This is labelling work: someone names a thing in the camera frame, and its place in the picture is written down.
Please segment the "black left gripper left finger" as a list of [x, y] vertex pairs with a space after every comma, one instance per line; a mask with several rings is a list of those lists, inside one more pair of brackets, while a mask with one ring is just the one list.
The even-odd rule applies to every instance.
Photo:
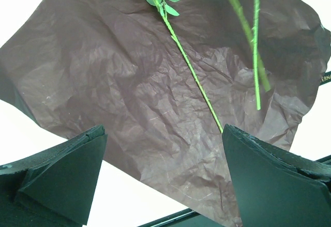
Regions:
[[87, 225], [107, 137], [94, 126], [1, 165], [1, 226]]

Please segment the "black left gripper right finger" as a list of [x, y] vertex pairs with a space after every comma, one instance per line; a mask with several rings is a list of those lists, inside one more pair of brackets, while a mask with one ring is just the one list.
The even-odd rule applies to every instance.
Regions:
[[222, 141], [244, 226], [330, 226], [330, 156], [312, 161], [233, 125]]

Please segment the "red flower bouquet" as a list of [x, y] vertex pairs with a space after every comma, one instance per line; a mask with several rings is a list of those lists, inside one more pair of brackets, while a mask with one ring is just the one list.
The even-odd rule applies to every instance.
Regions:
[[[271, 89], [256, 110], [252, 52], [228, 0], [180, 0], [169, 17], [222, 125], [290, 149], [330, 58], [330, 31], [301, 0], [261, 0]], [[242, 226], [220, 131], [146, 0], [43, 0], [1, 47], [10, 102], [72, 138], [104, 125], [104, 159], [224, 226]]]

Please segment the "pink bud flower stem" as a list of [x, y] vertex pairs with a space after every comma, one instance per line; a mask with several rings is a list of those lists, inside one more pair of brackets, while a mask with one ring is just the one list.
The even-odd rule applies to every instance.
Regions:
[[254, 0], [254, 16], [253, 16], [253, 72], [254, 72], [254, 88], [257, 110], [261, 109], [260, 86], [259, 86], [259, 67], [258, 67], [258, 29], [259, 29], [259, 10], [260, 0]]

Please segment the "blue hydrangea flower stem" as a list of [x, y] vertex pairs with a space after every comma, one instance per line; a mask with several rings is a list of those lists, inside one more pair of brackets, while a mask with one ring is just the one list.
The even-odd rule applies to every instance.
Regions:
[[[250, 26], [245, 15], [243, 7], [239, 0], [228, 0], [230, 4], [232, 5], [235, 13], [238, 16], [238, 19], [240, 21], [240, 24], [242, 26], [242, 29], [245, 33], [245, 36], [247, 38], [248, 44], [250, 45], [251, 51], [253, 51], [253, 26]], [[259, 67], [259, 86], [262, 84], [264, 87], [264, 90], [267, 92], [270, 90], [270, 84], [265, 72], [265, 67], [263, 64], [263, 61], [261, 59], [260, 54], [258, 53], [258, 67]]]

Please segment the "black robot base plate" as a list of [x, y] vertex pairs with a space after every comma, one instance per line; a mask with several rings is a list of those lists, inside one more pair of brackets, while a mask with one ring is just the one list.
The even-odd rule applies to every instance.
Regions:
[[192, 209], [185, 209], [166, 217], [143, 224], [142, 227], [157, 226], [222, 226]]

